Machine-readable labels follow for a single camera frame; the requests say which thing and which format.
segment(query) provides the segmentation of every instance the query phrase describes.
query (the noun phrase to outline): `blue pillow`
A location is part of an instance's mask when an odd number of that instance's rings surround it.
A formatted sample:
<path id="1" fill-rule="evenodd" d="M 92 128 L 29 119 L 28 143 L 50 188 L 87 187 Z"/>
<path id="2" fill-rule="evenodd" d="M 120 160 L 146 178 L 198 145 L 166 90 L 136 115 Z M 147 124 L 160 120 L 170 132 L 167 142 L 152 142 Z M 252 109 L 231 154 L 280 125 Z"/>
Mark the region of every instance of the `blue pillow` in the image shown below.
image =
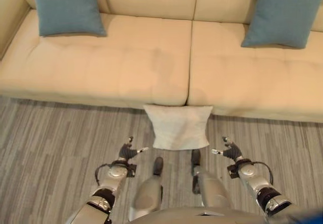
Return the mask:
<path id="1" fill-rule="evenodd" d="M 282 44 L 304 48 L 321 0 L 257 0 L 243 47 Z"/>
<path id="2" fill-rule="evenodd" d="M 97 0 L 36 0 L 39 35 L 91 33 L 106 36 Z"/>

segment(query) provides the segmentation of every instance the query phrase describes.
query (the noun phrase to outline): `beige sofa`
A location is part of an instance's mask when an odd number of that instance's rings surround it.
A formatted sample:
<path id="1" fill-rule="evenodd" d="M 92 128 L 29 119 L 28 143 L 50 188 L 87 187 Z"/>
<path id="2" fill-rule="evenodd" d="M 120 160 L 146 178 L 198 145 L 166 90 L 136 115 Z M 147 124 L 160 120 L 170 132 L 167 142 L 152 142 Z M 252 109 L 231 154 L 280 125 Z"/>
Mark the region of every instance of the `beige sofa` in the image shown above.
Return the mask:
<path id="1" fill-rule="evenodd" d="M 98 0 L 108 34 L 99 38 L 39 37 L 34 0 L 1 0 L 0 94 L 323 122 L 323 5 L 306 49 L 242 48 L 255 3 Z"/>

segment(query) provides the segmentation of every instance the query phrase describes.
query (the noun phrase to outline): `wire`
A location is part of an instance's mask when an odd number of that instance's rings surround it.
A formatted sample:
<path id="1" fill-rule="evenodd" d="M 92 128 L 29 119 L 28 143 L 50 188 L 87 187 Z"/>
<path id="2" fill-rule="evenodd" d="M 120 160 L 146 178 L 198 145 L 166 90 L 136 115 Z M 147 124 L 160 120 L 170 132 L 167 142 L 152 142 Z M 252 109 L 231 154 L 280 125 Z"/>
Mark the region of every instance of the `wire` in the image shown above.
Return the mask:
<path id="1" fill-rule="evenodd" d="M 268 171 L 269 171 L 269 182 L 270 182 L 270 184 L 271 184 L 271 185 L 273 185 L 273 184 L 274 184 L 274 176 L 273 176 L 273 172 L 272 172 L 271 168 L 270 168 L 267 164 L 265 164 L 264 162 L 259 162 L 259 161 L 257 161 L 257 162 L 252 162 L 251 164 L 252 164 L 252 165 L 254 165 L 254 164 L 263 164 L 263 165 L 265 165 L 265 166 L 267 167 Z"/>
<path id="2" fill-rule="evenodd" d="M 97 183 L 98 186 L 100 186 L 100 181 L 99 181 L 99 178 L 98 178 L 99 170 L 102 167 L 106 167 L 106 166 L 109 166 L 109 164 L 107 164 L 107 163 L 102 164 L 101 166 L 97 167 L 96 170 L 95 170 L 94 177 L 95 177 L 95 181 L 96 181 L 96 183 Z"/>

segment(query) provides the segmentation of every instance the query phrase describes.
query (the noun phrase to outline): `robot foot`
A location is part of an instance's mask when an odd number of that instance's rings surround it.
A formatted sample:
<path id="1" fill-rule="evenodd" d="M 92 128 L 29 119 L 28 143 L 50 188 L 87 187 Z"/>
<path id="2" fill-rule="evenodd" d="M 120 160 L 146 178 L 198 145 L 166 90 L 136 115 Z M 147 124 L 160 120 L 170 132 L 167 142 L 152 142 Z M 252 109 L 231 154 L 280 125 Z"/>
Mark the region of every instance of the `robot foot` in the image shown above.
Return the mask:
<path id="1" fill-rule="evenodd" d="M 192 168 L 192 176 L 193 176 L 193 184 L 192 184 L 192 192 L 195 195 L 198 195 L 201 193 L 200 186 L 198 184 L 198 173 L 196 171 L 197 167 L 200 166 L 201 162 L 201 152 L 199 149 L 192 150 L 192 156 L 191 156 L 191 168 Z"/>

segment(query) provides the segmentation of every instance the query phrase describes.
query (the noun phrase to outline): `floor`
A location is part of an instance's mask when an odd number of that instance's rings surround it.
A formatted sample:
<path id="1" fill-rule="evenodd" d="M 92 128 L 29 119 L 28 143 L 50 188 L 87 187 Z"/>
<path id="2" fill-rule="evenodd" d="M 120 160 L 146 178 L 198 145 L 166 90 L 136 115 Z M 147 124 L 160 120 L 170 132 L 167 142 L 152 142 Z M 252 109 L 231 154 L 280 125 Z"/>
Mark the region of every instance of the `floor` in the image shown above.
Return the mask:
<path id="1" fill-rule="evenodd" d="M 206 134 L 203 165 L 224 182 L 236 209 L 260 213 L 239 180 L 228 176 L 229 159 L 210 153 L 223 149 L 222 135 L 245 156 L 269 164 L 274 185 L 294 203 L 323 206 L 323 124 L 211 116 Z M 114 160 L 130 135 L 136 147 L 152 146 L 144 111 L 0 97 L 0 223 L 64 223 L 95 188 L 95 168 Z M 137 175 L 126 182 L 114 223 L 127 221 L 134 190 L 157 156 L 165 160 L 162 207 L 200 205 L 191 192 L 190 151 L 151 149 L 133 160 Z"/>

